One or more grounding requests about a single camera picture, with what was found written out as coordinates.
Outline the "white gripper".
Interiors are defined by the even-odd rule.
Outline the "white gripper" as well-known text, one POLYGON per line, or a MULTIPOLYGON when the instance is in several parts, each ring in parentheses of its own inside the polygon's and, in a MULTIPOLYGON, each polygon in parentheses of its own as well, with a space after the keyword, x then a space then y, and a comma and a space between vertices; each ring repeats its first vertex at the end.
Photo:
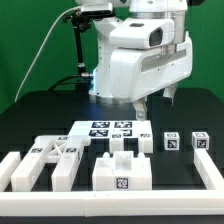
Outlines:
POLYGON ((116 47, 110 60, 112 95, 135 101, 137 120, 147 119, 146 101, 140 98, 158 90, 165 88, 163 103, 172 106, 175 83, 192 71, 189 33, 175 30, 172 19, 128 18, 110 33, 109 41, 116 47))

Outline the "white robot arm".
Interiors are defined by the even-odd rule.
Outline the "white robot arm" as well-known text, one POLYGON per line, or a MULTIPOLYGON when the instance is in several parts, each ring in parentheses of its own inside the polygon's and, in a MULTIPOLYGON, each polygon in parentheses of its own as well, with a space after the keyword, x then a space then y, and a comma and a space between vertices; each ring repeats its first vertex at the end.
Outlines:
POLYGON ((192 71, 186 12, 203 0, 75 1, 97 30, 98 65, 90 94, 131 103, 139 120, 147 118, 148 95, 161 90, 172 102, 178 82, 192 71))

